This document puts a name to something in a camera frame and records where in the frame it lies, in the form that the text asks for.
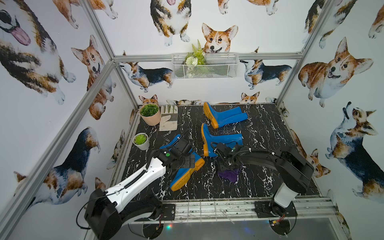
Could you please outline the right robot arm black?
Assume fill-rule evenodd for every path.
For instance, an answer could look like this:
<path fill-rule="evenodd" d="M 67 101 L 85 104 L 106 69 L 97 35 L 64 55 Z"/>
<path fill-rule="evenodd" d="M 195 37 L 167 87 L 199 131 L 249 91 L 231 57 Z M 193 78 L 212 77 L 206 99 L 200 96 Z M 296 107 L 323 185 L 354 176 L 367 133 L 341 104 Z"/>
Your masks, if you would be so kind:
<path fill-rule="evenodd" d="M 272 211 L 285 211 L 297 195 L 305 194 L 311 184 L 314 167 L 293 147 L 280 150 L 255 149 L 243 145 L 230 148 L 223 143 L 212 143 L 219 157 L 219 166 L 233 170 L 242 165 L 256 165 L 275 170 L 282 178 L 282 185 L 270 203 Z"/>

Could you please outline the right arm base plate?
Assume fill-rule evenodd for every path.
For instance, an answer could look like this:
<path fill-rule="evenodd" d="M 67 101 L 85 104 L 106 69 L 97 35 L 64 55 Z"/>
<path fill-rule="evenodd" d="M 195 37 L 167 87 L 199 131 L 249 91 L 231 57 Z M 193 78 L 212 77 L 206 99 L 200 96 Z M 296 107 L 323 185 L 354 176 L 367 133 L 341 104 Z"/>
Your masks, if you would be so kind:
<path fill-rule="evenodd" d="M 256 201 L 254 202 L 254 206 L 258 218 L 281 218 L 283 216 L 298 216 L 293 202 L 290 202 L 289 206 L 286 208 L 281 207 L 273 201 Z"/>

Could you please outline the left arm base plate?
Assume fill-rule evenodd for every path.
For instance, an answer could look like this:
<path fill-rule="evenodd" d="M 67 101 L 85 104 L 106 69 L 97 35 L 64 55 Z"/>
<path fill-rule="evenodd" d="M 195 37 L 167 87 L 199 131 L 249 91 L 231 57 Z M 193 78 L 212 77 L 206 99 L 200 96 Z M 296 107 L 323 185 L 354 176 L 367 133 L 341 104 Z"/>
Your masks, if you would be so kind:
<path fill-rule="evenodd" d="M 143 218 L 142 221 L 173 221 L 176 214 L 175 204 L 164 204 L 157 207 L 155 211 L 147 218 Z"/>

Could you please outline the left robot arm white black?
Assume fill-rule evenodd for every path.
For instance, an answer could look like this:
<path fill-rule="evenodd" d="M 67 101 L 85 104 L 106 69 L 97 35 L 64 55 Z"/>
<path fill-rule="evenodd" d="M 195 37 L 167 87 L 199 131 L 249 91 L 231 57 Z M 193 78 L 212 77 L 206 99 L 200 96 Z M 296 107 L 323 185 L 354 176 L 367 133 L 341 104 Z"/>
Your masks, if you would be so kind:
<path fill-rule="evenodd" d="M 91 193 L 86 204 L 85 220 L 97 240 L 109 240 L 126 224 L 138 220 L 173 220 L 173 205 L 164 205 L 149 195 L 139 201 L 134 198 L 167 172 L 167 168 L 193 169 L 200 156 L 196 153 L 180 154 L 172 149 L 152 151 L 147 163 L 131 176 L 113 187 Z"/>

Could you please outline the purple cloth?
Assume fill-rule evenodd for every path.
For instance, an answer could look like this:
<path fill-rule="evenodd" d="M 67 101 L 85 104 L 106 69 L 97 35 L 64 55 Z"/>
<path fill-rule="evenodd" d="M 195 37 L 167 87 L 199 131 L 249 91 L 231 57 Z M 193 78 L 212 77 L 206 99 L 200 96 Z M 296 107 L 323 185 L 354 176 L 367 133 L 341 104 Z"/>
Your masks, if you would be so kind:
<path fill-rule="evenodd" d="M 231 183 L 236 183 L 239 179 L 240 168 L 234 170 L 218 171 L 220 178 L 228 180 Z"/>

